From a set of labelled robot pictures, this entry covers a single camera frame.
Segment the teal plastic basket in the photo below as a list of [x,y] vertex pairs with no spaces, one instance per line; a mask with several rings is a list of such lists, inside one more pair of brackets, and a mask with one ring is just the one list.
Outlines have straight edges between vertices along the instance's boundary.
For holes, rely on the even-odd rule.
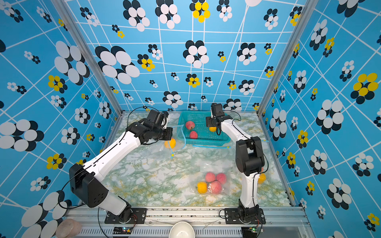
[[[206,126],[206,117],[209,117],[211,112],[203,111],[183,111],[180,114],[178,125],[184,126],[177,132],[177,136],[181,140],[185,140],[186,144],[203,145],[203,146],[223,146],[230,142],[230,137],[222,132],[218,135],[216,132],[211,132]],[[192,131],[198,133],[198,139],[190,139],[189,134],[192,131],[185,127],[186,122],[193,121],[195,128]]]

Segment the small red peach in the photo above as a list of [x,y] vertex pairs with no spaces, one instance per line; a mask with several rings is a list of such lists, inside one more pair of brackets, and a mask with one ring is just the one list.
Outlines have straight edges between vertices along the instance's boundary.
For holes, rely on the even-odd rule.
[[192,131],[189,134],[190,139],[198,139],[198,133],[196,131]]

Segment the pink peach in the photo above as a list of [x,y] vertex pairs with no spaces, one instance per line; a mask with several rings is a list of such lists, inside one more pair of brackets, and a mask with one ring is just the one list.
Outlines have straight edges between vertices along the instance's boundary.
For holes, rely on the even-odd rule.
[[205,175],[205,181],[211,183],[216,180],[216,175],[213,172],[208,172]]

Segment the yellow orange peach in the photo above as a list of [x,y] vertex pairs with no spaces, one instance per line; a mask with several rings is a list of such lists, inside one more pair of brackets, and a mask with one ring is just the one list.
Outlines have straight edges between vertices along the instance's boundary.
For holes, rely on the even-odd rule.
[[208,184],[204,181],[198,182],[196,188],[199,194],[206,194],[208,192]]

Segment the clear zip-top bag blue zipper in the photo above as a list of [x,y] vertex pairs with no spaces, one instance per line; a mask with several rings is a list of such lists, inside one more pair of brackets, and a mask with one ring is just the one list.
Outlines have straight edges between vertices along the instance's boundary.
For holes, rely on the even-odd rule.
[[196,173],[190,178],[190,190],[196,194],[228,194],[241,177],[241,191],[255,190],[267,165],[261,141],[238,141],[236,146],[203,146],[206,151]]

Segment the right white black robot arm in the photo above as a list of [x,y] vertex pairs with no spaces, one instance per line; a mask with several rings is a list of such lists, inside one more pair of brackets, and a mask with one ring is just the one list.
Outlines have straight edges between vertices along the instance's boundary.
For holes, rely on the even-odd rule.
[[257,199],[258,180],[265,166],[261,139],[243,132],[228,115],[206,117],[206,126],[216,127],[236,143],[235,163],[242,175],[242,189],[237,208],[238,218],[246,224],[254,221],[264,224],[265,217]]

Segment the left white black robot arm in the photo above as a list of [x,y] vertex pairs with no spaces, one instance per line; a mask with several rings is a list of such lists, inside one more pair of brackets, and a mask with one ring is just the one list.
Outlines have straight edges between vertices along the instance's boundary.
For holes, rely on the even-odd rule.
[[102,153],[84,165],[73,165],[69,170],[70,190],[90,208],[101,208],[127,223],[133,216],[131,205],[110,192],[102,181],[130,152],[150,140],[170,141],[173,129],[167,126],[142,123],[131,124],[126,131]]

